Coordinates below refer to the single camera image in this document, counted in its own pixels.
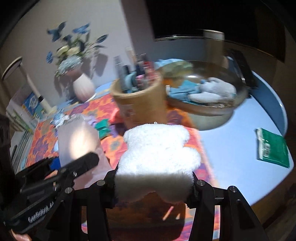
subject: white vase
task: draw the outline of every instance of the white vase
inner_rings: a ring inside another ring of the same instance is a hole
[[[78,100],[84,103],[93,99],[95,96],[95,86],[91,79],[81,72],[80,67],[67,71],[66,75],[76,79],[73,82],[73,89]]]

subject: floral tablecloth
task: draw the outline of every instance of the floral tablecloth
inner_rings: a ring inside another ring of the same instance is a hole
[[[101,98],[81,104],[65,114],[82,113],[94,116],[97,121],[110,118],[116,104],[107,94]],[[58,156],[54,152],[57,141],[56,133],[50,119],[40,122],[36,128],[32,146],[26,166],[30,166],[45,157]],[[190,140],[186,146],[195,148],[202,156],[200,167],[195,170],[199,179],[217,186],[206,154],[200,142],[198,130],[192,128],[187,114],[179,109],[168,109],[168,122],[184,125],[190,133]],[[112,168],[115,168],[121,155],[127,150],[123,141],[123,124],[110,126],[111,136],[101,140],[106,156],[110,159]],[[118,203],[112,210],[107,210],[107,216],[112,238],[114,240],[188,240],[194,209],[189,209],[184,203],[171,205],[163,202],[156,193],[150,193],[142,200],[128,204]],[[213,238],[219,237],[220,211],[215,211],[215,225]],[[87,232],[87,223],[82,224],[82,230]]]

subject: desk lamp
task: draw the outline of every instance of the desk lamp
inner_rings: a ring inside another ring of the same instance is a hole
[[[31,89],[33,90],[34,94],[36,95],[36,97],[38,98],[38,100],[40,101],[40,104],[42,105],[42,107],[44,108],[44,110],[49,114],[49,113],[54,113],[57,111],[57,106],[51,107],[48,102],[46,101],[46,99],[43,98],[43,96],[39,93],[39,91],[37,90],[37,88],[35,87],[34,83],[32,82],[31,78],[29,77],[29,75],[27,74],[23,64],[22,64],[22,57],[18,57],[16,58],[14,61],[12,61],[12,63],[6,68],[6,70],[4,71],[3,75],[2,75],[2,81],[6,80],[14,70],[16,70],[17,68],[20,68],[20,71],[22,72],[22,75],[26,78],[29,86],[31,87]]]

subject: brown bucket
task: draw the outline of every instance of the brown bucket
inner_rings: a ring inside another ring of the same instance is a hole
[[[119,80],[114,80],[110,94],[128,129],[155,121],[159,124],[167,123],[165,87],[160,76],[147,89],[131,94],[122,93]]]

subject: wooden floor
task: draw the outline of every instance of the wooden floor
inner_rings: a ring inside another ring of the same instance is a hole
[[[296,126],[289,123],[288,132],[285,136],[287,145],[291,152],[294,162],[296,161]],[[266,197],[265,210],[271,212],[262,212],[266,215],[263,227],[270,241],[285,241],[290,233],[295,232],[296,226],[296,169],[287,176],[287,178]]]

